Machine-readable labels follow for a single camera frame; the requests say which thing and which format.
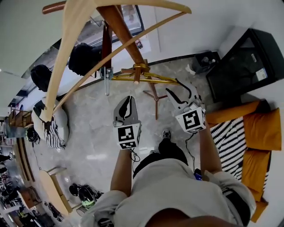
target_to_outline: white box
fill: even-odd
[[[201,107],[177,115],[176,119],[186,133],[195,133],[206,129],[205,109]]]
[[[121,149],[138,147],[141,136],[141,123],[123,125],[113,129],[115,141]]]

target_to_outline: sneaker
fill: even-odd
[[[165,129],[163,131],[162,138],[163,139],[169,139],[169,140],[171,139],[171,134],[170,134],[170,130],[169,129]]]

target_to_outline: black cabinet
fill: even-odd
[[[284,58],[270,33],[248,29],[207,74],[215,102],[284,78]]]

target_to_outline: white t-shirt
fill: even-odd
[[[248,222],[256,208],[248,188],[226,172],[206,175],[210,182],[196,180],[191,169],[176,159],[153,162],[136,175],[130,197],[120,191],[103,194],[82,217],[80,226],[145,227],[151,217],[167,208],[191,218],[211,215],[243,225],[246,216]],[[238,213],[240,206],[246,214]]]

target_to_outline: marble floor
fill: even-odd
[[[197,87],[203,102],[210,111],[214,105],[205,74],[191,75],[186,70],[191,62],[192,59],[180,59],[160,63],[152,66],[151,72],[191,81]],[[158,95],[165,95],[166,87],[181,97],[188,96],[188,92],[181,86],[163,84],[156,85]],[[119,152],[119,147],[116,145],[112,134],[113,110],[127,95],[135,97],[138,118],[142,122],[140,144],[135,149],[141,160],[148,155],[150,150],[158,146],[163,129],[170,128],[172,141],[177,143],[185,152],[189,166],[192,168],[193,160],[185,148],[185,139],[189,138],[190,135],[182,131],[175,119],[173,105],[168,98],[160,100],[158,106],[159,118],[156,121],[154,100],[142,93],[143,90],[149,90],[147,83],[140,83],[136,86],[132,82],[118,81],[111,82],[109,96],[105,96],[103,82],[81,89],[75,92],[64,104],[70,129],[65,150],[48,148],[46,142],[41,141],[34,148],[36,160],[31,144],[26,143],[28,158],[36,179],[34,187],[43,201],[48,200],[39,180],[39,167],[43,170],[49,170],[55,166],[67,168],[58,178],[64,194],[73,204],[79,203],[79,200],[69,193],[68,188],[71,183],[89,184],[102,192],[109,190]],[[196,157],[195,166],[198,168],[200,166],[198,134],[194,135],[188,142],[188,147]],[[79,221],[80,216],[76,211],[73,211],[62,223],[56,220],[55,223],[57,226],[69,227],[78,226]]]

